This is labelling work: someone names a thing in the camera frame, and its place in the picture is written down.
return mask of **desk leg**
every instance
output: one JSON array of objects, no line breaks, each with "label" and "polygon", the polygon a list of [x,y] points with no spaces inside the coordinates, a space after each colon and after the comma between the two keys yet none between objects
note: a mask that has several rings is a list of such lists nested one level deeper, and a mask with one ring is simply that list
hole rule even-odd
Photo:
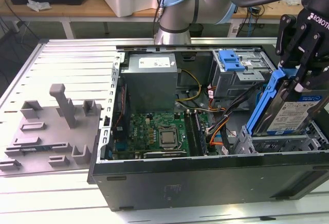
[{"label": "desk leg", "polygon": [[239,31],[239,27],[240,27],[240,20],[232,20],[231,21],[231,25],[230,25],[230,28],[228,30],[228,34],[227,34],[227,37],[228,38],[235,38],[236,37],[236,34],[237,32]]},{"label": "desk leg", "polygon": [[103,22],[103,25],[104,25],[105,34],[109,34],[109,29],[108,29],[107,22]]},{"label": "desk leg", "polygon": [[65,35],[67,39],[74,39],[76,38],[76,35],[74,31],[72,30],[72,26],[70,22],[62,21],[62,25],[65,31]]}]

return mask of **green circuit board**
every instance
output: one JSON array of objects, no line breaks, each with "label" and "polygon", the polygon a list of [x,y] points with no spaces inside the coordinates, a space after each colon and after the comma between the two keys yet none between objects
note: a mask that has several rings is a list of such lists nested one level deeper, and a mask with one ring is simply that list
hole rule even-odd
[{"label": "green circuit board", "polygon": [[[201,113],[198,116],[201,126],[204,129],[209,127],[207,114]],[[190,156],[184,113],[132,114],[126,151],[168,150],[160,146],[160,133],[169,129],[176,129],[178,142],[177,146],[170,150],[181,150]]]}]

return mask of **robotiq logo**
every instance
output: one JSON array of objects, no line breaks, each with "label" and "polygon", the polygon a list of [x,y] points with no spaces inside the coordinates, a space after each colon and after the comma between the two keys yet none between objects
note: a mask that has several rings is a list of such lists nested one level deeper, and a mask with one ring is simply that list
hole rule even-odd
[{"label": "robotiq logo", "polygon": [[311,20],[311,19],[313,19],[313,17],[314,17],[314,13],[311,12],[307,19]]},{"label": "robotiq logo", "polygon": [[329,30],[329,22],[326,20],[320,18],[318,15],[315,15],[314,13],[310,13],[310,15],[307,17],[308,20],[314,20],[315,22],[318,22],[318,24],[322,25],[326,29]]}]

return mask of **label sticker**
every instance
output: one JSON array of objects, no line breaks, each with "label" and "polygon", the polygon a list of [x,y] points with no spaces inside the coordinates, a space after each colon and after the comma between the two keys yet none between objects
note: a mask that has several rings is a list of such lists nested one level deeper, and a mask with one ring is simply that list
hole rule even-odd
[{"label": "label sticker", "polygon": [[241,61],[241,64],[245,66],[252,66],[252,63],[250,61]]},{"label": "label sticker", "polygon": [[224,155],[228,155],[228,150],[224,146],[222,146],[222,152]]},{"label": "label sticker", "polygon": [[149,57],[149,58],[140,58],[138,62],[139,68],[162,68],[170,67],[169,57]]},{"label": "label sticker", "polygon": [[301,97],[299,102],[286,102],[281,107],[272,124],[267,129],[267,133],[271,135],[289,134],[298,129],[308,116],[308,110],[317,105],[321,100],[320,96],[312,98]]},{"label": "label sticker", "polygon": [[22,152],[26,152],[26,151],[36,151],[36,148],[23,148],[21,149]]},{"label": "label sticker", "polygon": [[236,137],[236,131],[233,130],[231,132],[228,132],[227,137],[229,137],[229,138],[235,138]]},{"label": "label sticker", "polygon": [[210,99],[214,99],[214,91],[213,90],[209,90],[208,95],[209,95]]}]

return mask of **motherboard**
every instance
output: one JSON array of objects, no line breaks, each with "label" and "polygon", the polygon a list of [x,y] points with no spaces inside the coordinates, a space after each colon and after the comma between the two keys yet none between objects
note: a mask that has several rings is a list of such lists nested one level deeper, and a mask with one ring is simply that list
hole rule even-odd
[{"label": "motherboard", "polygon": [[131,114],[127,142],[117,142],[115,154],[120,159],[158,158],[157,153],[191,156],[195,142],[203,143],[200,147],[205,153],[205,141],[198,139],[209,125],[205,112]]}]

